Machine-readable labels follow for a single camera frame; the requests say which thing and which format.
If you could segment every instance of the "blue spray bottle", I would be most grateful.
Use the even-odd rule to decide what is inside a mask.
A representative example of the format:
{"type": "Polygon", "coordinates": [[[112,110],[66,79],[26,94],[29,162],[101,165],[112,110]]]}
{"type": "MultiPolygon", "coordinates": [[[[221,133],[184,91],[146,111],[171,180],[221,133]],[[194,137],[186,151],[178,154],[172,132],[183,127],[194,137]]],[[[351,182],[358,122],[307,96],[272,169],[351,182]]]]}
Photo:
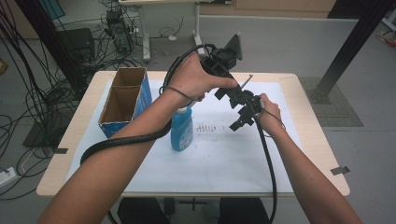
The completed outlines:
{"type": "Polygon", "coordinates": [[[180,108],[172,117],[171,144],[176,151],[182,151],[192,141],[192,110],[189,106],[180,108]]]}

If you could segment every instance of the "black tape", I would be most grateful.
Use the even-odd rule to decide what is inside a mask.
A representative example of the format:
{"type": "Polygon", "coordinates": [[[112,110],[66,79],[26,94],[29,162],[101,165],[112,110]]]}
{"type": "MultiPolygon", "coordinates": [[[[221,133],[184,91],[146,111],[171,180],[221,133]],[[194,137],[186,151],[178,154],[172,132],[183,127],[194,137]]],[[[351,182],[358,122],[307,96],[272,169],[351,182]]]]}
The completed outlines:
{"type": "Polygon", "coordinates": [[[332,169],[331,171],[332,171],[333,175],[340,175],[340,174],[344,175],[344,174],[350,172],[349,168],[347,168],[346,166],[344,166],[344,167],[340,166],[340,167],[332,169]]]}
{"type": "Polygon", "coordinates": [[[68,148],[57,147],[53,150],[54,154],[66,154],[68,148]]]}

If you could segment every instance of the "white power outlet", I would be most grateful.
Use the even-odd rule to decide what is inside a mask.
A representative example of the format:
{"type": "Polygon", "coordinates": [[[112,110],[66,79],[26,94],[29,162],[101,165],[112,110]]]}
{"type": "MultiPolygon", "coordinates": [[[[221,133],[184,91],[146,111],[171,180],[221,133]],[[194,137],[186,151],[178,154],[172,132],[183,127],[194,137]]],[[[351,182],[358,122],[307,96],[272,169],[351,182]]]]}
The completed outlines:
{"type": "Polygon", "coordinates": [[[14,179],[18,178],[18,176],[15,174],[15,170],[12,167],[9,167],[6,171],[3,171],[0,173],[0,188],[5,186],[6,184],[10,183],[14,179]]]}

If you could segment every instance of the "blue box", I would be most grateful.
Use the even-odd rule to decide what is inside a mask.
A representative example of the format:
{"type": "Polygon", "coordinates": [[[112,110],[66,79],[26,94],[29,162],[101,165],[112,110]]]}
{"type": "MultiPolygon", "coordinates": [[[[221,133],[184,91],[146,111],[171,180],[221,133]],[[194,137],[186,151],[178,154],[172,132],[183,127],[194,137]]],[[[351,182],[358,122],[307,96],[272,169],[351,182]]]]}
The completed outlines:
{"type": "Polygon", "coordinates": [[[151,102],[146,68],[119,68],[99,118],[99,126],[109,138],[137,118],[151,102]]]}

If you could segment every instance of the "white paper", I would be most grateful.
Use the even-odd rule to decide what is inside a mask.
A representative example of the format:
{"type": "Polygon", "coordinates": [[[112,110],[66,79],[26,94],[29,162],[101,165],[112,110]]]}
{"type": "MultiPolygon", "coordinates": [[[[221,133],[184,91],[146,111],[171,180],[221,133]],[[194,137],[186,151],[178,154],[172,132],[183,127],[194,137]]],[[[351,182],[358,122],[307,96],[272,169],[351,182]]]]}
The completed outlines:
{"type": "MultiPolygon", "coordinates": [[[[162,81],[150,81],[153,99],[158,97],[162,84],[162,81]]],[[[78,144],[67,178],[77,170],[81,155],[88,147],[106,140],[98,120],[110,86],[111,81],[78,144]]],[[[290,137],[301,148],[279,83],[249,82],[245,89],[255,94],[265,92],[279,105],[290,137]]],[[[194,134],[190,146],[177,152],[171,147],[170,133],[158,139],[125,192],[203,195],[272,192],[271,176],[255,124],[246,124],[233,132],[229,126],[239,118],[237,112],[241,106],[231,109],[229,98],[224,96],[219,101],[214,96],[215,91],[207,93],[206,98],[192,108],[194,134]]],[[[274,141],[266,138],[266,142],[276,174],[277,191],[293,192],[274,141]]]]}

